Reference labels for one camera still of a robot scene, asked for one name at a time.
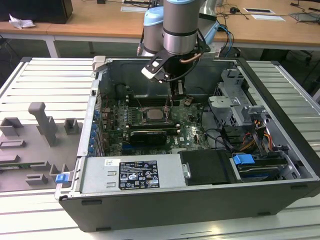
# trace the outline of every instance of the connector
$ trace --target connector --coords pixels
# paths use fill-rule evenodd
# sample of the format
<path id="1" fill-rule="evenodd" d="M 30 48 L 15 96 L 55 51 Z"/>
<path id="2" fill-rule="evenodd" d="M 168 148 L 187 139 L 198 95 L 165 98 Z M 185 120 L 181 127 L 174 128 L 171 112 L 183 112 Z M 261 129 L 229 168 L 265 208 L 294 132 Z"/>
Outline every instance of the connector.
<path id="1" fill-rule="evenodd" d="M 144 44 L 143 43 L 139 43 L 138 48 L 136 49 L 136 55 L 137 56 L 141 56 L 143 50 L 144 50 Z"/>

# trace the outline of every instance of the floor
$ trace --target floor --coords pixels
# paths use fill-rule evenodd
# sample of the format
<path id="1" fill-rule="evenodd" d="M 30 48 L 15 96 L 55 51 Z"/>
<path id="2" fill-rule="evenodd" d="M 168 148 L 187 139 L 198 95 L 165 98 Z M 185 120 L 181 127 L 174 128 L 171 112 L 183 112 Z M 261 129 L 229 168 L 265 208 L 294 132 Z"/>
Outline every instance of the floor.
<path id="1" fill-rule="evenodd" d="M 19 55 L 19 57 L 49 57 L 47 46 L 42 40 L 8 40 L 10 46 Z M 62 58 L 90 58 L 96 55 L 106 55 L 108 57 L 133 57 L 136 55 L 136 43 L 93 43 L 95 53 L 90 54 L 89 44 L 81 41 L 58 41 L 57 47 Z M 246 60 L 259 60 L 262 49 L 241 48 L 241 57 Z M 231 51 L 229 56 L 232 57 L 235 51 Z M 268 55 L 272 60 L 279 61 L 279 53 L 271 52 Z M 320 60 L 320 52 L 312 52 L 310 64 L 306 62 L 307 55 L 301 51 L 290 51 L 286 59 L 281 61 L 281 65 L 295 78 L 300 84 L 304 82 L 308 73 L 315 67 Z M 16 56 L 8 45 L 3 44 L 0 48 L 0 84 L 2 85 L 12 70 L 19 63 L 20 58 Z M 318 64 L 303 84 L 305 89 L 309 89 L 312 81 L 320 76 L 320 64 Z"/>

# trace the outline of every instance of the motherboard circuit board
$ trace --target motherboard circuit board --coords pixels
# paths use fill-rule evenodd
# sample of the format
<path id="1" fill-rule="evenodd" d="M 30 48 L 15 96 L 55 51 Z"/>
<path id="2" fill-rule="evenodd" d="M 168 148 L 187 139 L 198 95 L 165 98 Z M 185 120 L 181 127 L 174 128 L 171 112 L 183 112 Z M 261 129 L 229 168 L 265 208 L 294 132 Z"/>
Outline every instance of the motherboard circuit board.
<path id="1" fill-rule="evenodd" d="M 179 106 L 130 106 L 122 100 L 102 102 L 103 139 L 106 156 L 176 154 L 209 149 L 200 125 L 201 103 Z M 130 136 L 141 132 L 165 132 L 163 144 L 152 141 L 133 145 Z"/>

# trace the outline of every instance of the black box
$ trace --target black box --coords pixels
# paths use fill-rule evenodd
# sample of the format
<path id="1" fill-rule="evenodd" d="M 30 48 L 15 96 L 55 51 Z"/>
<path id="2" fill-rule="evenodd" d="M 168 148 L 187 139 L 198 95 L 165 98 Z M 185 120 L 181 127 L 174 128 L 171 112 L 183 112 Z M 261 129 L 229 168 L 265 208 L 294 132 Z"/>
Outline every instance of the black box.
<path id="1" fill-rule="evenodd" d="M 21 20 L 65 24 L 73 12 L 71 0 L 0 0 L 0 21 Z"/>

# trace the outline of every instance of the white paper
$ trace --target white paper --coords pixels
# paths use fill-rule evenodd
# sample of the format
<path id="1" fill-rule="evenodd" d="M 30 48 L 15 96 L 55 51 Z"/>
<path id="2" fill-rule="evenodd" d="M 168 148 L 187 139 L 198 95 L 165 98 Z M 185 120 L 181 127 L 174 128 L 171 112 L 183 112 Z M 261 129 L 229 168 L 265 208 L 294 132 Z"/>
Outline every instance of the white paper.
<path id="1" fill-rule="evenodd" d="M 108 166 L 119 166 L 121 162 L 121 159 L 119 158 L 106 158 L 104 160 L 104 166 L 108 167 Z"/>
<path id="2" fill-rule="evenodd" d="M 251 14 L 251 16 L 256 20 L 271 20 L 271 21 L 285 21 L 280 16 L 272 16 L 272 15 L 257 15 L 257 14 Z"/>
<path id="3" fill-rule="evenodd" d="M 31 20 L 21 20 L 11 16 L 11 14 L 9 15 L 10 15 L 9 23 L 17 29 L 21 30 L 22 28 L 32 28 L 36 26 L 34 22 Z"/>

